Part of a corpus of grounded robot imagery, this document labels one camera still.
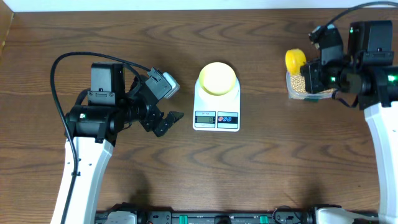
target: wooden table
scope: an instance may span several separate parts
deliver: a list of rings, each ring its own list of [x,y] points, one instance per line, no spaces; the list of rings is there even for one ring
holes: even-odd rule
[[[288,99],[284,56],[341,9],[18,13],[0,65],[0,222],[48,223],[63,172],[63,126],[50,92],[61,54],[92,51],[171,73],[181,85],[163,111],[185,117],[156,138],[136,123],[118,136],[98,210],[115,203],[175,210],[272,210],[335,203],[377,210],[374,148],[362,111],[333,100]],[[392,19],[393,9],[364,9],[349,23]],[[63,110],[90,86],[95,57],[63,60],[55,76]],[[238,133],[192,129],[195,80],[210,62],[228,62],[241,82]],[[126,85],[133,75],[126,74]]]

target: grain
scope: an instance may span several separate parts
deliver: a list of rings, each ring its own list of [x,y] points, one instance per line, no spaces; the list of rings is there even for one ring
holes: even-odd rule
[[[291,75],[290,76],[290,83],[294,89],[294,91],[296,91],[297,93],[305,93],[308,94],[305,91],[305,80],[304,80],[304,76],[301,75]],[[322,92],[319,92],[317,94],[320,93],[333,93],[335,89],[330,89],[330,90],[325,90]]]

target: digital kitchen scale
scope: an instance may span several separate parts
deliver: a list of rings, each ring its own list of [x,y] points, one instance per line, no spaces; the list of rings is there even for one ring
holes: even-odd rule
[[[204,90],[198,78],[195,85],[193,128],[198,131],[239,131],[241,125],[241,85],[233,73],[234,86],[223,95]]]

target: clear plastic container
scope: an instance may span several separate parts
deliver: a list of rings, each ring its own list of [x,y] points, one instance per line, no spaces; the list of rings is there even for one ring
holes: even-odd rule
[[[287,91],[289,92],[290,99],[297,99],[297,100],[321,100],[331,98],[331,93],[297,93],[293,87],[292,83],[290,82],[290,74],[286,72],[286,85]]]

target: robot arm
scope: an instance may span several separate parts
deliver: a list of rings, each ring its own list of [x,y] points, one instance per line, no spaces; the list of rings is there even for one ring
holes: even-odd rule
[[[379,221],[398,223],[398,101],[364,110],[376,152],[380,183]]]
[[[100,194],[105,168],[112,156],[113,145],[107,140],[102,143],[95,143],[95,138],[88,137],[75,137],[73,143],[79,155],[80,175],[76,178],[65,223],[94,223],[98,195]],[[51,224],[61,223],[72,180],[70,175],[72,172],[72,150],[69,142],[66,141],[65,167]]]
[[[123,62],[93,63],[91,89],[80,93],[76,105],[65,116],[66,133],[70,137],[65,143],[65,167],[51,223],[94,223],[101,183],[118,132],[126,129],[125,124],[130,127],[132,122],[139,121],[146,131],[163,136],[183,113],[171,111],[163,118],[164,113],[156,104],[163,98],[170,98],[179,85],[168,73],[96,53],[68,53],[60,56],[55,66],[69,55],[93,55]],[[143,68],[148,77],[139,75],[130,65]],[[124,68],[136,76],[127,93],[124,91]],[[88,105],[81,105],[85,96]]]

